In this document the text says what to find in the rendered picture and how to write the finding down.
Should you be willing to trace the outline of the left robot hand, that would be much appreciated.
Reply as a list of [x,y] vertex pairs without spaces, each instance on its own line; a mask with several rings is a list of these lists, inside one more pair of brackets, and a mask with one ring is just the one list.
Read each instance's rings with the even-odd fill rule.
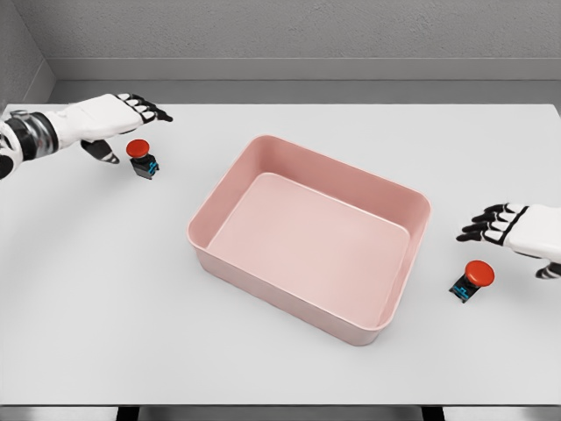
[[152,121],[174,119],[156,104],[130,93],[106,94],[76,104],[82,119],[78,139],[83,150],[98,161],[118,164],[107,139],[133,132]]

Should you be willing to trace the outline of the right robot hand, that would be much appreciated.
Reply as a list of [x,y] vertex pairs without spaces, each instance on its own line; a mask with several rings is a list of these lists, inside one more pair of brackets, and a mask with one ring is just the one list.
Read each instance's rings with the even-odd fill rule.
[[561,207],[499,203],[484,209],[462,228],[458,242],[478,241],[503,246],[548,264],[538,279],[561,279]]

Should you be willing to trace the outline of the pink rectangular basket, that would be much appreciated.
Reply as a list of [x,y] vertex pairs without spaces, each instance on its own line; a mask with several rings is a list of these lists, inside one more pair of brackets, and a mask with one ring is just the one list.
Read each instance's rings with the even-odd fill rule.
[[430,220],[422,193],[253,139],[187,228],[210,274],[354,346],[392,321]]

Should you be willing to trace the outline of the red button industrial switch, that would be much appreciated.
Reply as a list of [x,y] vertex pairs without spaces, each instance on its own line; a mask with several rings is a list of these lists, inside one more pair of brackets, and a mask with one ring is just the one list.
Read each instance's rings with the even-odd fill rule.
[[454,282],[449,291],[462,303],[469,301],[475,293],[494,282],[493,268],[482,260],[471,260],[465,265],[464,273]]
[[160,169],[156,158],[150,154],[150,145],[144,139],[134,139],[126,146],[131,165],[138,176],[152,180]]

